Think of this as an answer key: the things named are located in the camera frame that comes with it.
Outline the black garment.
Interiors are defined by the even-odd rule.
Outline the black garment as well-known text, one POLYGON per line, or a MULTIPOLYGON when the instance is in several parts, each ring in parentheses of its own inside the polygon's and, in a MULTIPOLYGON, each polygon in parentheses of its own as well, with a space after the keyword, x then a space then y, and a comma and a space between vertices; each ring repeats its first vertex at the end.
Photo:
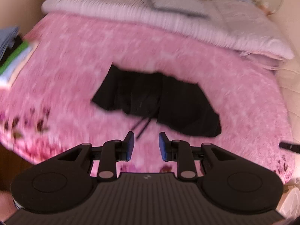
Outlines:
POLYGON ((141 120, 156 120, 181 134, 216 137, 221 122, 198 84, 160 72, 142 73, 111 65, 91 100, 106 111, 121 110, 141 120))

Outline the white plastic bucket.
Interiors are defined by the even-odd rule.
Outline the white plastic bucket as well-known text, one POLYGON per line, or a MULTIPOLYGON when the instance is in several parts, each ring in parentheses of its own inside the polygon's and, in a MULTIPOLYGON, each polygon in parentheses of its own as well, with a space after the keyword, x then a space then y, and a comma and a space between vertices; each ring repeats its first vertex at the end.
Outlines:
POLYGON ((299 178, 293 178, 284 185, 277 211, 286 218, 299 216, 299 178))

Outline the pink floral blanket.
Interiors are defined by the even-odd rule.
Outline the pink floral blanket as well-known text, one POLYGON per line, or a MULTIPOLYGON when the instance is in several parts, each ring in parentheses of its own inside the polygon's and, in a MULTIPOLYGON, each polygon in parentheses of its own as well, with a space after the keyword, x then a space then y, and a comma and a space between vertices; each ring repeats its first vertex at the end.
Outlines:
POLYGON ((80 143, 101 146, 133 131, 119 172, 174 172, 160 132, 210 142, 275 172, 295 172, 279 147, 292 132, 273 73, 257 59, 143 24, 46 15, 26 36, 38 46, 1 90, 1 143, 39 163, 80 143))

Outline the striped lilac folded quilt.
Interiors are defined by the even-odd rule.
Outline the striped lilac folded quilt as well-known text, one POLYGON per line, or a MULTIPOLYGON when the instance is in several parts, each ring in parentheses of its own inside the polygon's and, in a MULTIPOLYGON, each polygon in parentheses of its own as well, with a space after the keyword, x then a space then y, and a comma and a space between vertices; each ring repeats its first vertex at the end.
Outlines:
POLYGON ((200 1, 207 17, 159 11, 149 0, 46 0, 42 11, 138 22, 248 54, 278 60, 294 57, 277 26, 253 4, 239 0, 200 1))

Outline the grey pillow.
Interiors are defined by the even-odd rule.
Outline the grey pillow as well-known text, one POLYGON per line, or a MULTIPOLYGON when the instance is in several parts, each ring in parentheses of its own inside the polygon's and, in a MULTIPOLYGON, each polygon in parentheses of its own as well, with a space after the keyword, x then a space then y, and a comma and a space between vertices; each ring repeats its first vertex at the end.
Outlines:
POLYGON ((181 13, 188 16, 207 17, 204 3, 200 0, 149 0, 159 11, 181 13))

